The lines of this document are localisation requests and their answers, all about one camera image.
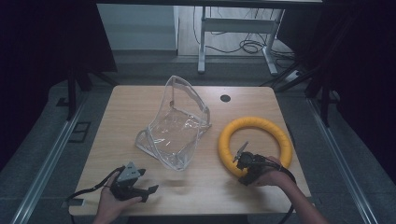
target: transparent bag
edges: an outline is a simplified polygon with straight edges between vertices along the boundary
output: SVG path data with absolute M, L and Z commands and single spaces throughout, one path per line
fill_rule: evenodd
M 160 109 L 135 145 L 167 168 L 182 171 L 191 162 L 202 134 L 209 129 L 209 108 L 191 84 L 172 76 L 165 85 Z

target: wall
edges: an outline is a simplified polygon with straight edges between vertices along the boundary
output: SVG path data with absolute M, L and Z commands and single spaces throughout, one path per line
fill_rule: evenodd
M 177 50 L 177 7 L 97 6 L 111 49 Z

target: table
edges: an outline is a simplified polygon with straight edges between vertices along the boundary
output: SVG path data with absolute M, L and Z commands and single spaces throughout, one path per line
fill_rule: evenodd
M 92 145 L 76 191 L 90 189 L 112 170 L 133 161 L 137 169 L 147 169 L 136 184 L 146 189 L 160 185 L 146 203 L 134 205 L 124 216 L 226 215 L 286 213 L 290 201 L 277 187 L 248 188 L 237 181 L 221 163 L 217 151 L 219 133 L 233 119 L 260 116 L 270 119 L 287 132 L 272 89 L 266 87 L 194 87 L 210 109 L 212 127 L 203 135 L 189 167 L 182 172 L 169 170 L 134 145 L 139 131 L 155 118 L 164 87 L 118 86 L 114 88 Z M 231 97 L 228 103 L 220 96 Z M 279 149 L 271 134 L 258 129 L 237 131 L 231 138 L 236 153 L 245 141 L 247 151 L 278 157 Z M 310 191 L 295 152 L 290 166 L 297 184 L 307 197 Z M 96 213 L 100 190 L 78 196 L 82 206 L 70 206 L 74 216 Z

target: orange tube ring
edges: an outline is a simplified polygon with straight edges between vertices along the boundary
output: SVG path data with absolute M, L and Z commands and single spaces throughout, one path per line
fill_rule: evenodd
M 231 121 L 219 136 L 218 151 L 221 161 L 227 169 L 237 177 L 244 176 L 247 169 L 240 170 L 236 167 L 237 161 L 233 162 L 234 155 L 230 151 L 230 139 L 234 132 L 241 128 L 256 127 L 270 133 L 280 146 L 280 162 L 285 168 L 289 168 L 292 158 L 292 146 L 288 136 L 276 124 L 268 119 L 259 117 L 242 117 Z

